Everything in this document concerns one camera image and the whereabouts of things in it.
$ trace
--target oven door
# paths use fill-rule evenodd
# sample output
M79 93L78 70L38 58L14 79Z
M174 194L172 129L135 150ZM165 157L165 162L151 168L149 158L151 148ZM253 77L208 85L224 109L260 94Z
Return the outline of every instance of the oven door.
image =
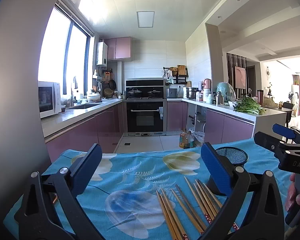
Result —
M164 131L164 102L127 102L126 104L128 132Z

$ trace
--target white microwave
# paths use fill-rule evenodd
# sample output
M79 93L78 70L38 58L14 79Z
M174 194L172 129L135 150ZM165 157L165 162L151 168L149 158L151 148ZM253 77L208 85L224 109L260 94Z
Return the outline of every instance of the white microwave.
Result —
M60 83L38 82L40 118L61 112Z

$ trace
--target window frame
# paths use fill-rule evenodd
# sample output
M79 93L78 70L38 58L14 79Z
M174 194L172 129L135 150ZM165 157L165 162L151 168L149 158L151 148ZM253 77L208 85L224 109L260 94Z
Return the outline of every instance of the window frame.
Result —
M68 51L69 51L69 44L70 44L72 29L73 29L73 26L75 26L87 37L85 54L84 54L84 63L83 63L84 64L83 65L83 95L86 96L87 89L88 89L88 57L89 57L89 46L90 46L91 36L89 34L87 34L73 19L71 19L71 17L69 17L58 6L55 6L55 8L70 20L70 26L69 26L68 36L67 36L67 41L66 41L65 58L64 58L64 62L63 62L63 95L67 94L66 73L67 73Z

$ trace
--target ceiling light panel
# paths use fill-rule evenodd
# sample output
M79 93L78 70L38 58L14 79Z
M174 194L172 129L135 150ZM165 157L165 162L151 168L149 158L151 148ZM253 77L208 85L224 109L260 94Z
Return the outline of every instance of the ceiling light panel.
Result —
M137 12L139 28L153 28L154 12Z

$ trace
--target green vegetable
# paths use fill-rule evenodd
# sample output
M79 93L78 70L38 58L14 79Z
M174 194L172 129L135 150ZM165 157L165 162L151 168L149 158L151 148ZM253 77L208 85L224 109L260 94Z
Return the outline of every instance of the green vegetable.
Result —
M238 102L234 107L237 112L250 113L250 114L263 114L265 110L261 105L258 105L252 98L245 97L241 102Z

